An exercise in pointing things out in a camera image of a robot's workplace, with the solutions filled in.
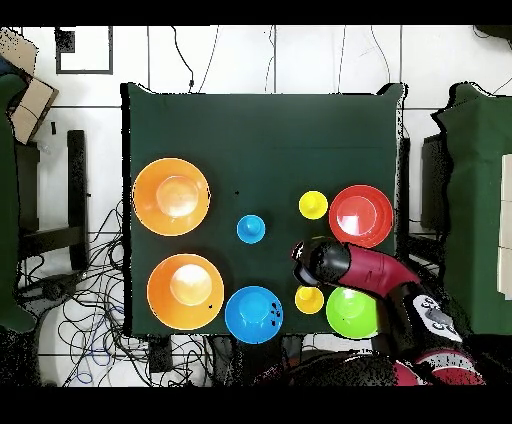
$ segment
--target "cardboard box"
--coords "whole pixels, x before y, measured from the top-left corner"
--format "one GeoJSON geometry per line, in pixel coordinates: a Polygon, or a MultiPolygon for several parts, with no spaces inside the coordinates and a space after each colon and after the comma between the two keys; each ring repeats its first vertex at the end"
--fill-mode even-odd
{"type": "Polygon", "coordinates": [[[26,144],[41,126],[58,90],[34,77],[37,47],[17,32],[0,30],[0,55],[22,72],[28,84],[10,116],[16,139],[26,144]]]}

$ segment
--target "black cable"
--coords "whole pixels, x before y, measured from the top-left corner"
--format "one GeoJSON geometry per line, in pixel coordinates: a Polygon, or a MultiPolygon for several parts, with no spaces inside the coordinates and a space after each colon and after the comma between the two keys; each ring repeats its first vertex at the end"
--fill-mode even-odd
{"type": "Polygon", "coordinates": [[[176,31],[176,28],[174,28],[172,25],[171,25],[171,28],[174,30],[174,45],[176,46],[176,50],[178,51],[178,54],[180,55],[181,60],[183,61],[183,63],[185,64],[185,66],[187,67],[187,69],[190,71],[190,73],[192,75],[192,78],[190,79],[190,82],[188,84],[189,85],[188,92],[190,93],[192,91],[192,87],[194,86],[194,71],[190,68],[190,66],[188,66],[188,63],[183,58],[180,48],[178,47],[178,40],[177,40],[178,33],[176,31]]]}
{"type": "Polygon", "coordinates": [[[270,64],[274,60],[274,43],[273,43],[272,38],[271,38],[272,37],[272,28],[273,27],[274,27],[273,25],[270,25],[270,31],[269,31],[269,34],[268,34],[268,41],[270,41],[270,44],[272,44],[272,57],[268,61],[268,65],[267,65],[267,75],[265,76],[265,93],[267,92],[268,74],[270,72],[270,64]]]}
{"type": "Polygon", "coordinates": [[[340,82],[341,82],[341,65],[343,63],[343,54],[345,53],[345,33],[347,31],[347,26],[343,27],[343,41],[341,43],[341,59],[340,59],[340,69],[338,71],[338,94],[340,93],[340,82]]]}
{"type": "MultiPolygon", "coordinates": [[[[82,384],[95,384],[91,366],[105,367],[105,373],[99,380],[97,386],[103,384],[107,378],[110,382],[110,372],[114,365],[119,362],[130,362],[134,368],[138,378],[148,387],[183,387],[191,385],[190,378],[194,373],[190,366],[199,363],[204,370],[203,385],[206,385],[207,378],[215,381],[215,377],[209,372],[209,365],[212,365],[212,357],[207,349],[207,341],[203,338],[202,343],[194,340],[189,336],[190,340],[184,343],[173,343],[171,355],[176,355],[179,350],[183,351],[185,358],[184,363],[177,364],[168,372],[162,373],[158,381],[153,381],[148,373],[149,352],[147,341],[135,337],[127,337],[123,334],[124,320],[124,302],[118,299],[113,292],[116,287],[124,280],[122,279],[122,258],[115,260],[113,256],[114,250],[121,245],[121,219],[122,215],[118,211],[118,203],[116,208],[112,209],[100,229],[103,229],[107,221],[113,216],[116,217],[118,231],[112,240],[101,243],[89,250],[89,264],[86,273],[80,279],[80,282],[90,282],[83,289],[77,289],[75,294],[70,298],[73,303],[82,307],[86,312],[84,317],[78,319],[71,318],[68,309],[72,302],[65,302],[62,306],[64,319],[57,327],[58,337],[68,348],[68,355],[73,363],[73,369],[65,379],[63,386],[69,386],[73,381],[78,380],[82,384]],[[100,255],[104,254],[101,263],[97,263],[100,255]],[[84,296],[91,296],[93,300],[82,300],[84,296]],[[71,326],[71,340],[64,336],[64,327],[71,326]],[[185,353],[185,347],[190,344],[194,345],[191,351],[185,353]],[[140,365],[145,364],[144,372],[139,370],[140,365]],[[82,366],[86,366],[86,371],[81,371],[82,366]],[[166,376],[169,381],[164,384],[166,376]]],[[[101,235],[98,232],[94,240],[101,235]]],[[[42,266],[39,264],[29,273],[25,273],[32,281],[33,272],[42,266]]]]}
{"type": "Polygon", "coordinates": [[[199,87],[199,90],[197,91],[198,93],[200,93],[201,90],[203,89],[204,82],[206,81],[206,76],[208,75],[208,71],[210,70],[210,65],[212,64],[213,53],[215,53],[215,47],[217,46],[217,37],[219,36],[219,28],[220,28],[220,25],[217,25],[217,32],[215,33],[215,41],[213,42],[212,54],[210,56],[210,61],[208,62],[208,68],[206,68],[206,73],[204,74],[204,78],[203,78],[203,82],[201,83],[201,87],[199,87]]]}
{"type": "Polygon", "coordinates": [[[473,25],[473,32],[475,33],[475,35],[478,37],[478,38],[489,38],[490,35],[487,35],[485,37],[481,36],[481,35],[478,35],[478,33],[476,32],[476,26],[473,25]]]}
{"type": "Polygon", "coordinates": [[[386,69],[388,71],[388,84],[389,84],[391,82],[391,73],[389,72],[388,60],[386,59],[386,56],[384,55],[384,52],[380,48],[380,45],[379,45],[377,39],[375,38],[375,34],[373,33],[373,25],[370,25],[370,31],[372,32],[372,37],[375,40],[375,44],[377,44],[377,47],[380,50],[380,54],[382,55],[382,58],[384,59],[384,62],[386,63],[386,69]]]}
{"type": "MultiPolygon", "coordinates": [[[[510,50],[512,50],[512,42],[510,40],[507,40],[508,46],[510,47],[510,50]]],[[[499,90],[501,90],[503,87],[505,87],[510,81],[512,81],[512,77],[503,85],[500,85],[494,92],[493,95],[496,94],[499,90]]]]}

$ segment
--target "blue cup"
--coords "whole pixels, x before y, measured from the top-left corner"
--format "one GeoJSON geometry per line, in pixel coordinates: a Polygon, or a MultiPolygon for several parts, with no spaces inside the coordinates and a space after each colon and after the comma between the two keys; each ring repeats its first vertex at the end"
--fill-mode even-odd
{"type": "Polygon", "coordinates": [[[283,323],[283,308],[270,290],[249,286],[229,298],[224,319],[229,332],[238,340],[259,344],[279,332],[283,323]]]}
{"type": "Polygon", "coordinates": [[[245,215],[236,226],[236,233],[244,243],[258,243],[265,235],[265,223],[256,215],[245,215]]]}

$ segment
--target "wire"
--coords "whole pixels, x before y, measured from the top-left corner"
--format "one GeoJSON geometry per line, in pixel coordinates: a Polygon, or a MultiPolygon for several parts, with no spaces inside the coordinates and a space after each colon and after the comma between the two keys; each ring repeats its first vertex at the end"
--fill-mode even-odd
{"type": "Polygon", "coordinates": [[[347,31],[347,26],[343,27],[343,41],[341,44],[341,59],[340,59],[340,69],[338,71],[338,94],[340,93],[340,82],[341,82],[341,64],[343,63],[343,54],[345,52],[345,33],[347,31]]]}
{"type": "MultiPolygon", "coordinates": [[[[510,47],[510,50],[512,50],[512,42],[510,40],[507,40],[508,46],[510,47]]],[[[512,81],[512,77],[503,85],[500,85],[494,92],[493,95],[496,94],[499,90],[501,90],[503,87],[505,87],[510,81],[512,81]]]]}
{"type": "Polygon", "coordinates": [[[176,50],[178,51],[178,54],[180,55],[181,60],[183,61],[183,63],[185,64],[185,66],[187,67],[187,69],[190,71],[190,73],[192,75],[190,82],[189,82],[189,88],[188,88],[188,92],[190,93],[192,91],[192,87],[194,86],[194,71],[190,68],[190,66],[188,66],[188,63],[183,58],[180,48],[178,47],[178,39],[177,39],[178,33],[176,31],[176,28],[174,28],[172,25],[171,25],[171,28],[174,30],[174,45],[176,46],[176,50]]]}
{"type": "Polygon", "coordinates": [[[489,38],[490,35],[487,35],[486,37],[482,36],[482,35],[479,35],[477,32],[476,32],[476,26],[473,25],[473,32],[475,33],[475,35],[478,37],[478,38],[489,38]]]}
{"type": "MultiPolygon", "coordinates": [[[[208,379],[216,382],[215,376],[210,372],[214,363],[208,351],[209,341],[205,337],[202,343],[188,337],[184,343],[177,344],[171,339],[171,355],[183,357],[184,362],[174,365],[169,371],[162,373],[157,380],[149,374],[149,344],[145,338],[128,337],[123,334],[124,302],[114,293],[116,288],[124,281],[122,276],[122,258],[115,259],[114,250],[122,246],[122,214],[119,207],[109,211],[100,230],[107,222],[114,219],[117,222],[117,231],[114,237],[106,242],[93,246],[89,250],[89,264],[80,283],[85,286],[77,289],[70,301],[62,305],[64,319],[57,327],[57,335],[68,347],[68,355],[73,368],[63,386],[75,384],[114,386],[111,381],[111,372],[118,364],[129,362],[140,381],[148,387],[184,387],[193,385],[191,378],[198,372],[203,372],[200,385],[207,385],[208,379]],[[91,366],[103,368],[103,373],[91,371],[91,366]]],[[[213,355],[215,350],[210,346],[213,355]]]]}
{"type": "Polygon", "coordinates": [[[206,77],[208,76],[208,71],[210,70],[210,65],[212,64],[213,53],[215,53],[215,47],[217,46],[217,37],[219,35],[219,28],[220,28],[220,25],[217,25],[217,32],[215,33],[215,41],[213,42],[212,54],[210,56],[210,61],[208,62],[208,68],[206,68],[206,73],[204,74],[204,78],[203,78],[203,82],[201,83],[201,87],[199,87],[199,90],[197,91],[198,93],[200,93],[201,90],[203,89],[204,82],[206,81],[206,77]]]}
{"type": "Polygon", "coordinates": [[[272,28],[274,27],[274,25],[270,25],[270,31],[269,31],[269,34],[268,34],[268,41],[270,41],[270,44],[272,44],[272,57],[270,58],[270,60],[268,61],[268,65],[267,65],[267,75],[265,76],[265,93],[267,92],[267,84],[268,84],[268,74],[270,72],[270,64],[272,63],[272,61],[274,60],[274,43],[272,41],[272,28]]]}
{"type": "Polygon", "coordinates": [[[386,69],[388,71],[388,84],[391,82],[391,73],[389,72],[389,65],[388,65],[388,60],[386,59],[386,56],[384,55],[384,52],[382,51],[382,49],[380,48],[380,45],[379,45],[379,42],[377,41],[377,39],[375,38],[375,34],[373,33],[373,25],[370,25],[370,31],[372,32],[372,37],[373,39],[375,40],[375,44],[377,44],[377,47],[379,48],[380,50],[380,54],[382,55],[382,58],[384,59],[384,62],[386,63],[386,69]]]}

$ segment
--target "table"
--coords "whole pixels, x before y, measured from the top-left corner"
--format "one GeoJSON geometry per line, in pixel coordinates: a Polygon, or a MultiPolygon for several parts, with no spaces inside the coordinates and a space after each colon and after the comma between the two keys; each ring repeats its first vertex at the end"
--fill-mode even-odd
{"type": "MultiPolygon", "coordinates": [[[[125,314],[131,334],[228,333],[224,307],[210,324],[188,332],[168,328],[152,314],[149,275],[177,253],[204,256],[218,268],[224,306],[237,289],[261,285],[281,301],[281,333],[332,332],[325,310],[304,315],[294,304],[292,248],[301,239],[331,234],[327,215],[307,220],[298,201],[308,190],[332,201],[349,185],[369,184],[393,202],[402,92],[401,84],[392,84],[379,95],[173,95],[122,84],[125,314]],[[179,237],[146,229],[130,203],[138,173],[163,157],[196,165],[212,194],[204,221],[179,237]],[[238,220],[249,213],[267,227],[255,245],[236,235],[238,220]]],[[[394,249],[393,233],[377,247],[394,249]]]]}
{"type": "Polygon", "coordinates": [[[512,99],[489,97],[468,83],[452,90],[452,103],[438,114],[453,160],[445,286],[475,334],[512,335],[512,302],[496,282],[501,160],[512,153],[512,99]]]}

